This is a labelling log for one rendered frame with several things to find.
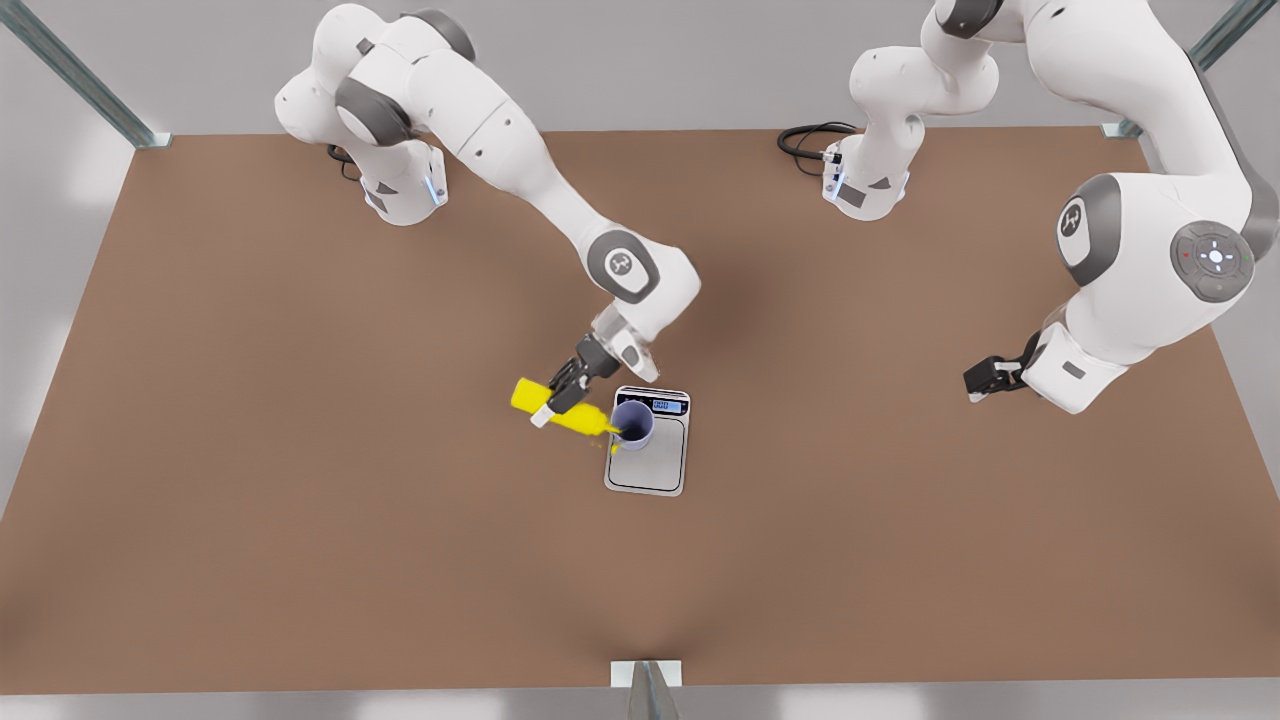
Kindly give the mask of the blue cup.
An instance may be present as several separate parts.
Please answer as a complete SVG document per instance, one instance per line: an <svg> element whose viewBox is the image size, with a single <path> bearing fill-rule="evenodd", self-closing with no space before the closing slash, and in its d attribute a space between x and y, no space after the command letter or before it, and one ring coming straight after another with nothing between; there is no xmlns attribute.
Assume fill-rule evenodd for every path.
<svg viewBox="0 0 1280 720"><path fill-rule="evenodd" d="M611 428L616 448L639 451L653 436L655 416L649 404L635 398L625 400L614 406Z"/></svg>

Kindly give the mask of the silver digital kitchen scale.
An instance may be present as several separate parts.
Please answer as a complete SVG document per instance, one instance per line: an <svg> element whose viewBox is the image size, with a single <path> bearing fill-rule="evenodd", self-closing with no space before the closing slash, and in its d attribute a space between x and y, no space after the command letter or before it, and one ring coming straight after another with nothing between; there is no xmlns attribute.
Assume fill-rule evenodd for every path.
<svg viewBox="0 0 1280 720"><path fill-rule="evenodd" d="M620 492L675 497L684 489L691 398L678 391L622 386L614 392L614 406L631 398L650 405L655 429L648 445L639 451L616 448L609 434L605 487Z"/></svg>

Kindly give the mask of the silver frame post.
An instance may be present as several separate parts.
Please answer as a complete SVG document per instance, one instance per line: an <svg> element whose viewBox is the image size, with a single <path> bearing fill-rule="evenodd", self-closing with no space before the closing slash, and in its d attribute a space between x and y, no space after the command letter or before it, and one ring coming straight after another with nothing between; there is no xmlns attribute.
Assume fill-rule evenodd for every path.
<svg viewBox="0 0 1280 720"><path fill-rule="evenodd" d="M1216 154L1234 140L1204 72L1243 37L1277 0L1235 0L1190 49L1160 24L1148 0L1079 0L1080 60L1059 94L1120 117L1105 124L1108 138L1148 135L1174 172L1203 172L1206 159L1176 160L1176 152Z"/></svg>
<svg viewBox="0 0 1280 720"><path fill-rule="evenodd" d="M682 684L680 660L611 662L611 688L628 688L627 720L681 720L671 688Z"/></svg>
<svg viewBox="0 0 1280 720"><path fill-rule="evenodd" d="M134 149L166 149L172 135L147 127L24 3L0 0L0 23Z"/></svg>

